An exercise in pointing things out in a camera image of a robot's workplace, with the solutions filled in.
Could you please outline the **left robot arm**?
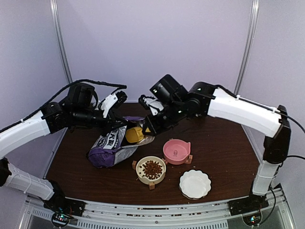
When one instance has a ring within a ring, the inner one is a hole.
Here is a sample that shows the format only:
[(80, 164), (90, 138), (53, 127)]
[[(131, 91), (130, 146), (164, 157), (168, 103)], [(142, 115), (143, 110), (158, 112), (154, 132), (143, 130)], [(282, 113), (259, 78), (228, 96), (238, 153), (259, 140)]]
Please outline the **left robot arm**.
[(120, 103), (126, 85), (81, 79), (61, 88), (41, 107), (0, 131), (0, 185), (39, 197), (58, 212), (69, 204), (55, 181), (40, 179), (18, 169), (6, 156), (37, 138), (72, 127), (111, 131), (119, 121), (111, 110)]

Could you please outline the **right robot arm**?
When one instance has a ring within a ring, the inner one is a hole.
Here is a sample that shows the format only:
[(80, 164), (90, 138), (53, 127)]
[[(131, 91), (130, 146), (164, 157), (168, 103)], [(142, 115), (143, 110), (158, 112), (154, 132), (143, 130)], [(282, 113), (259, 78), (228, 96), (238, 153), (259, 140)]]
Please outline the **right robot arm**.
[(190, 90), (167, 74), (150, 88), (152, 96), (141, 95), (140, 105), (150, 110), (142, 133), (157, 136), (174, 128), (185, 118), (213, 117), (255, 129), (264, 134), (264, 153), (250, 195), (244, 200), (247, 210), (263, 202), (279, 166), (288, 156), (291, 127), (286, 108), (270, 107), (233, 94), (225, 87), (196, 82)]

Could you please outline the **yellow plastic scoop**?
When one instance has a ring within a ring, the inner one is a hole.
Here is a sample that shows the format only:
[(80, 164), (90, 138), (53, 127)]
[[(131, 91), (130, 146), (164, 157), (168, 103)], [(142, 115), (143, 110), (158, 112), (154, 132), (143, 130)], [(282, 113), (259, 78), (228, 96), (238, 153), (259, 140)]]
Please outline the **yellow plastic scoop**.
[(140, 144), (145, 140), (148, 140), (150, 136), (144, 135), (142, 132), (142, 128), (137, 126), (126, 130), (125, 138), (130, 144)]

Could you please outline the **purple pet food bag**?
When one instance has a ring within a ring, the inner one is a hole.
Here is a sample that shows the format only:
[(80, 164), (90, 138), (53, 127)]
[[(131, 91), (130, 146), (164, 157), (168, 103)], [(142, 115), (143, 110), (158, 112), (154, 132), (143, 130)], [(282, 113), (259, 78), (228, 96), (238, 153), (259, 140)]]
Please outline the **purple pet food bag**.
[(99, 136), (86, 158), (96, 168), (109, 168), (129, 158), (140, 146), (147, 145), (154, 140), (153, 136), (146, 135), (138, 143), (129, 143), (125, 138), (127, 129), (134, 126), (142, 126), (143, 117), (126, 116), (128, 125), (116, 128), (106, 136)]

